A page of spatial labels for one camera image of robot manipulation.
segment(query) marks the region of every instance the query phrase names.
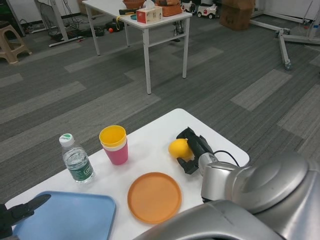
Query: gray floor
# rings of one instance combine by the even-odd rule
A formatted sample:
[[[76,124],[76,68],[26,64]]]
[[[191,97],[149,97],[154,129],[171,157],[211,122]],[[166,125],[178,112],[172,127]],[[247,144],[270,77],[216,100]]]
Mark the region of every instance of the gray floor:
[[[259,21],[298,27],[267,16]],[[248,152],[252,164],[283,151],[319,159],[319,48],[288,43],[294,68],[285,71],[272,31],[236,32],[194,16],[187,78],[183,41],[155,46],[147,95],[142,34],[129,33],[129,48],[124,31],[99,37],[102,55],[96,56],[90,37],[49,48],[42,32],[24,39],[32,56],[22,54],[16,65],[0,58],[0,202],[65,169],[61,134],[74,134],[92,154],[101,149],[104,126],[119,124],[131,133],[175,108]],[[153,30],[151,40],[165,34],[173,34],[172,26]]]

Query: white wall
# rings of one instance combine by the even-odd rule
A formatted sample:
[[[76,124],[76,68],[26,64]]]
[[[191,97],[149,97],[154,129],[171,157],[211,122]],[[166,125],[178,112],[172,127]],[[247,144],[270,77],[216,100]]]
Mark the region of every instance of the white wall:
[[[12,8],[19,19],[26,20],[28,23],[41,20],[40,13],[34,0],[9,0]],[[66,15],[62,0],[55,0],[61,16]],[[48,3],[49,0],[39,0],[39,2]],[[80,12],[77,0],[68,0],[68,5],[73,14]]]
[[[312,0],[265,0],[265,10],[277,14],[303,18]],[[314,19],[320,6],[320,0],[313,0],[306,16]]]

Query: cardboard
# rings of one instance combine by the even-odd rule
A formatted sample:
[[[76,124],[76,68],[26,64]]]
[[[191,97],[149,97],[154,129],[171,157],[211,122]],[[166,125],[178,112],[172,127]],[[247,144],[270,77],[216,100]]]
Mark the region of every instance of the cardboard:
[[[136,20],[143,24],[158,22],[162,19],[162,17],[163,13],[161,6],[156,6],[155,8],[147,10],[142,8],[136,11]]]
[[[82,13],[83,15],[88,15],[87,10],[86,10],[86,6],[82,3],[82,1],[85,1],[85,0],[77,0],[78,5],[79,5],[79,9],[80,9],[80,13]],[[92,14],[92,16],[95,16],[95,15],[102,14],[102,12],[91,9],[91,14]]]
[[[249,28],[254,0],[223,0],[220,24],[235,31]]]

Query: yellow ball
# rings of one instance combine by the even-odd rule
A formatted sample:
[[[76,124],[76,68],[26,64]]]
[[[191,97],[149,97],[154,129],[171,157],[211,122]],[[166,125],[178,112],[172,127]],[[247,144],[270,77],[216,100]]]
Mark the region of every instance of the yellow ball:
[[[190,150],[187,139],[176,139],[174,140],[168,148],[169,153],[172,157],[176,158],[182,158],[184,160],[189,160],[193,152]]]

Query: cup rim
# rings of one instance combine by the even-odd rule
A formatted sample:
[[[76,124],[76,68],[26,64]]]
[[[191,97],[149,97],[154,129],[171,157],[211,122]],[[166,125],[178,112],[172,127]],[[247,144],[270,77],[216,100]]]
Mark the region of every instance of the cup rim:
[[[101,133],[102,133],[104,130],[106,130],[106,129],[108,129],[108,128],[111,128],[111,127],[121,128],[121,129],[124,131],[123,137],[122,137],[119,141],[114,142],[114,143],[105,143],[105,142],[101,141]],[[116,147],[118,147],[119,145],[121,145],[121,144],[125,141],[126,138],[127,138],[126,130],[125,130],[124,127],[122,127],[122,126],[120,126],[120,125],[110,125],[110,126],[107,126],[107,127],[105,127],[104,129],[102,129],[101,132],[99,133],[99,140],[100,140],[101,144],[104,145],[104,146],[107,147],[107,148],[116,148]]]

